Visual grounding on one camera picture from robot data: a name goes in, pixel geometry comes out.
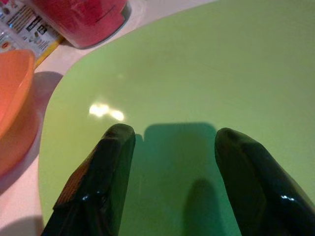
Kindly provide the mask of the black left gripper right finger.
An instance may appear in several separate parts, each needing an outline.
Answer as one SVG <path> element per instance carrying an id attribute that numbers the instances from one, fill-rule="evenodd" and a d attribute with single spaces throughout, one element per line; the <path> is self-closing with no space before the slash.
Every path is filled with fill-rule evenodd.
<path id="1" fill-rule="evenodd" d="M 315 205 L 261 143 L 222 128 L 215 159 L 243 236 L 315 234 Z"/>

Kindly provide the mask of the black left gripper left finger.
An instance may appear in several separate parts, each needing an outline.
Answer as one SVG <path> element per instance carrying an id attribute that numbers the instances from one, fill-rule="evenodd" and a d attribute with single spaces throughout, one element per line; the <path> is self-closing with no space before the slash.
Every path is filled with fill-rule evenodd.
<path id="1" fill-rule="evenodd" d="M 104 133 L 68 178 L 42 235 L 118 235 L 135 141 L 134 129 L 126 124 Z"/>

